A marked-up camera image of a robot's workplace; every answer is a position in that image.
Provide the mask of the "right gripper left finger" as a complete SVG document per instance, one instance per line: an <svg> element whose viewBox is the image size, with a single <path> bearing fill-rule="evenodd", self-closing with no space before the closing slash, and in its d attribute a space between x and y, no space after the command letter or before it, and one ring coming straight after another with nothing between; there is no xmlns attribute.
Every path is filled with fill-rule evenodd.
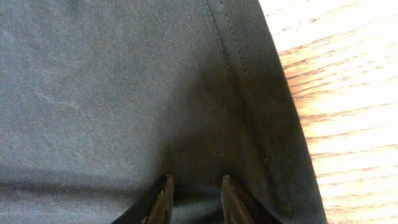
<svg viewBox="0 0 398 224"><path fill-rule="evenodd" d="M112 224L171 224L174 207L172 174L159 177L148 191Z"/></svg>

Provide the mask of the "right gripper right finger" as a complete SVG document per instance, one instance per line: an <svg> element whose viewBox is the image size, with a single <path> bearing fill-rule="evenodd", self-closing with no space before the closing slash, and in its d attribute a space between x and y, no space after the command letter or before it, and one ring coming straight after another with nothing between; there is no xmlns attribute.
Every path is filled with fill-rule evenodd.
<svg viewBox="0 0 398 224"><path fill-rule="evenodd" d="M281 220L230 175L223 176L221 201L226 224L282 224Z"/></svg>

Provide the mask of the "black garment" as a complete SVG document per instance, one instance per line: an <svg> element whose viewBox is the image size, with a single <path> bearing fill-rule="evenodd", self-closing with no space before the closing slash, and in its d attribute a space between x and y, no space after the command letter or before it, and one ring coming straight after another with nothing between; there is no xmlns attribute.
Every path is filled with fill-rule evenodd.
<svg viewBox="0 0 398 224"><path fill-rule="evenodd" d="M111 223L174 178L173 223L223 223L240 180L325 223L258 1L2 1L1 222Z"/></svg>

